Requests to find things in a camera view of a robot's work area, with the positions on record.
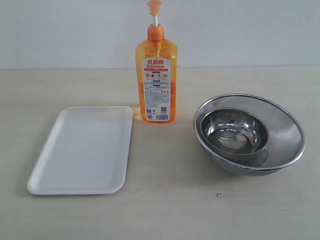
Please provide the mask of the steel mesh colander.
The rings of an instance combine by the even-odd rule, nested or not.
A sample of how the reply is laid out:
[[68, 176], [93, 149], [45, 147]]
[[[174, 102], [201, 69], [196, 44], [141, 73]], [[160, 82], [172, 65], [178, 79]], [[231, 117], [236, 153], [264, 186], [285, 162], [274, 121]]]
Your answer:
[[[269, 133], [267, 157], [260, 166], [235, 163], [211, 150], [201, 133], [202, 119], [210, 112], [221, 108], [233, 108], [258, 117]], [[223, 169], [244, 176], [265, 176], [282, 170], [296, 162], [305, 149], [305, 136], [298, 121], [280, 105], [263, 97], [228, 93], [207, 100], [193, 117], [197, 139], [210, 154], [213, 161]]]

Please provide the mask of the orange pump soap bottle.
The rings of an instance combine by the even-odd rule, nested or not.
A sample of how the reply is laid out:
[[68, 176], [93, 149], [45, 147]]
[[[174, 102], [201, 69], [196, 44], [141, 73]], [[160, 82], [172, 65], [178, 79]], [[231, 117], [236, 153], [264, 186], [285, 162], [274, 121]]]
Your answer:
[[148, 1], [153, 23], [147, 28], [147, 39], [135, 49], [140, 113], [148, 123], [170, 123], [176, 116], [178, 46], [165, 37], [158, 22], [161, 4]]

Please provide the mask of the white rectangular foam tray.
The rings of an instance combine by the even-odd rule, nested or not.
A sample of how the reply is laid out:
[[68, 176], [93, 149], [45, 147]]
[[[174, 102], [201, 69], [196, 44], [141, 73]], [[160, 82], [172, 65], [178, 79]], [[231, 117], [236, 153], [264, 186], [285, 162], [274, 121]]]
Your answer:
[[128, 106], [63, 109], [27, 181], [33, 195], [104, 195], [126, 180], [133, 125]]

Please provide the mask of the small stainless steel bowl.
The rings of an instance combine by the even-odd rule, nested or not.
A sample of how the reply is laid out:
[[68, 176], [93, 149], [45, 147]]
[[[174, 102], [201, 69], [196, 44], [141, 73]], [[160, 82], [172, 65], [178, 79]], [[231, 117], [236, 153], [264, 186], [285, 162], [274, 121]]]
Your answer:
[[234, 163], [259, 167], [267, 158], [268, 129], [247, 111], [213, 110], [202, 119], [200, 130], [211, 150]]

